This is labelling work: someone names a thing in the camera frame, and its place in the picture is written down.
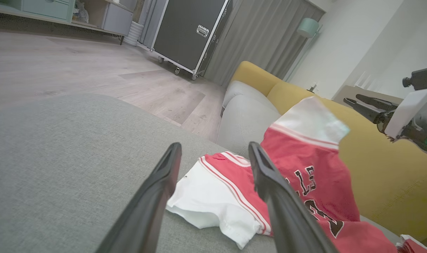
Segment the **white wall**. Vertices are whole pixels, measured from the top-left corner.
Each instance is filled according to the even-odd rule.
[[[332,7],[332,3],[335,2],[332,0],[307,0],[308,2],[312,3],[316,7],[320,8],[321,10],[324,10],[324,12],[328,12],[330,8]]]
[[[427,0],[404,0],[344,85],[354,85],[362,74],[369,81],[380,81],[379,77],[406,45],[425,16]]]
[[[289,82],[318,84],[332,98],[392,18],[402,0],[338,0],[320,20],[321,35]]]
[[[393,62],[382,73],[382,86],[378,92],[404,98],[413,87],[404,88],[402,79],[416,70],[427,68],[427,13],[423,22],[413,30],[411,38],[399,51]]]

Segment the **robotic arm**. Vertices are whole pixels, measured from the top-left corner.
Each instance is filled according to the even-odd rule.
[[[392,142],[406,139],[427,153],[427,69],[413,72],[412,77],[404,78],[402,83],[404,87],[413,85],[415,91],[399,105],[361,94],[355,97],[363,103],[349,98],[343,101],[376,124]]]

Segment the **metal handle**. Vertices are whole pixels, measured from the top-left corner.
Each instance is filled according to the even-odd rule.
[[[198,27],[196,29],[196,33],[201,35],[202,37],[206,38],[207,35],[209,35],[209,29],[207,29],[206,27],[204,27],[202,25],[198,25]]]

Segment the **green lamp shade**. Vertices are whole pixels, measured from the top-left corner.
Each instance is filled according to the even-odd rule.
[[[305,18],[301,21],[297,33],[299,33],[303,37],[312,38],[313,35],[315,35],[316,31],[318,31],[318,27],[320,27],[320,24],[318,24],[317,21]]]

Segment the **cabinet drawer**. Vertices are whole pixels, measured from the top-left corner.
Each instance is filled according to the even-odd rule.
[[[23,11],[58,19],[67,19],[68,5],[54,0],[24,0]]]
[[[114,4],[109,4],[103,29],[110,32],[128,35],[132,23],[132,12]]]

